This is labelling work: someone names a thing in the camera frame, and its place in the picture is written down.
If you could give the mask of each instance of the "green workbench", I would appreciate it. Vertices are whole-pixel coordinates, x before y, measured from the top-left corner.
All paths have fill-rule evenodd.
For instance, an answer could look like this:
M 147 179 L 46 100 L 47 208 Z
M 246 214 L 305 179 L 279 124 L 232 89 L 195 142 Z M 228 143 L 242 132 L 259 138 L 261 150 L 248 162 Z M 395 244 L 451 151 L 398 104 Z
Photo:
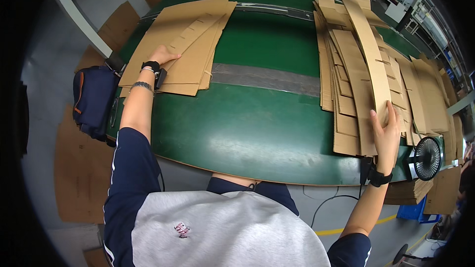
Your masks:
M 151 13 L 194 0 L 163 0 Z M 232 0 L 312 11 L 312 0 Z M 128 62 L 152 21 L 142 22 L 120 52 Z M 419 51 L 392 30 L 385 41 L 406 56 Z M 313 22 L 281 15 L 234 11 L 216 47 L 215 63 L 249 65 L 318 77 Z M 123 98 L 117 110 L 116 137 Z M 404 180 L 401 158 L 393 181 Z M 359 159 L 333 149 L 333 113 L 318 97 L 211 81 L 196 97 L 157 94 L 151 146 L 161 157 L 206 170 L 248 178 L 313 185 L 359 184 Z

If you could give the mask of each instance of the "backpack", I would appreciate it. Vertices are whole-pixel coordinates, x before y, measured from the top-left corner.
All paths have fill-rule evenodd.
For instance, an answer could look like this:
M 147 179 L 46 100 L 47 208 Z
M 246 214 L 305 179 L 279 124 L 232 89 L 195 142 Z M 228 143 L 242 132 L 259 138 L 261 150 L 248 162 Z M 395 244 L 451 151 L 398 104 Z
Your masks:
M 108 141 L 107 119 L 119 79 L 107 66 L 83 68 L 74 75 L 73 119 L 82 132 L 99 141 Z

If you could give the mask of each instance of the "stack of cardboard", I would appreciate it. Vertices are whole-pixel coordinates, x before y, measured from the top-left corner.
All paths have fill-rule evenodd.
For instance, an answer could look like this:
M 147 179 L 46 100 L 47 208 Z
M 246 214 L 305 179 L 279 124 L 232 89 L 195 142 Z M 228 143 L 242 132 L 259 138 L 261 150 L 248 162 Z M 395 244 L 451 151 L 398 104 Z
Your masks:
M 441 64 L 409 60 L 386 44 L 376 26 L 388 28 L 372 11 L 370 0 L 315 0 L 315 26 L 320 57 L 320 104 L 335 113 L 333 151 L 375 156 L 370 110 L 387 124 L 386 101 L 401 116 L 401 136 L 417 145 L 419 136 L 443 135 L 446 163 L 461 151 L 461 123 L 446 108 L 456 94 Z
M 164 8 L 157 16 L 132 55 L 119 82 L 120 97 L 127 97 L 137 80 L 142 62 L 146 62 L 159 45 L 181 58 L 162 64 L 167 77 L 161 92 L 195 96 L 208 89 L 214 50 L 236 2 L 200 0 Z
M 433 185 L 434 183 L 432 180 L 421 181 L 420 179 L 390 183 L 388 191 L 386 192 L 386 197 L 384 198 L 384 204 L 419 204 Z

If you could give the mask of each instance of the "small black fan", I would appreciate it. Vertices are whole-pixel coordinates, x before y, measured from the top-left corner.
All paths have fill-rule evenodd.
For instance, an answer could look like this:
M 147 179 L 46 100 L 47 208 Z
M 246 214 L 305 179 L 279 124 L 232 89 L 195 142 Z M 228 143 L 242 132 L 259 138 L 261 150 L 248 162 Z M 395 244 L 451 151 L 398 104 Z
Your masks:
M 407 179 L 412 180 L 409 164 L 414 164 L 417 176 L 428 181 L 436 176 L 442 164 L 442 149 L 433 137 L 425 137 L 414 148 L 414 156 L 403 161 Z

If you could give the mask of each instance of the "left hand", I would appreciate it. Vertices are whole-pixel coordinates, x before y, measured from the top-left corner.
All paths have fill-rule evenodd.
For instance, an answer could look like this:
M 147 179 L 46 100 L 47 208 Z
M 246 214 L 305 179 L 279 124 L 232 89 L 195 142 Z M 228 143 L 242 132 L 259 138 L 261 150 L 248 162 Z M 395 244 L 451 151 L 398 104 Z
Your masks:
M 172 54 L 168 51 L 167 47 L 162 45 L 159 45 L 151 54 L 149 60 L 150 61 L 156 61 L 158 64 L 163 65 L 166 62 L 169 62 L 170 60 L 178 59 L 181 57 L 180 54 Z

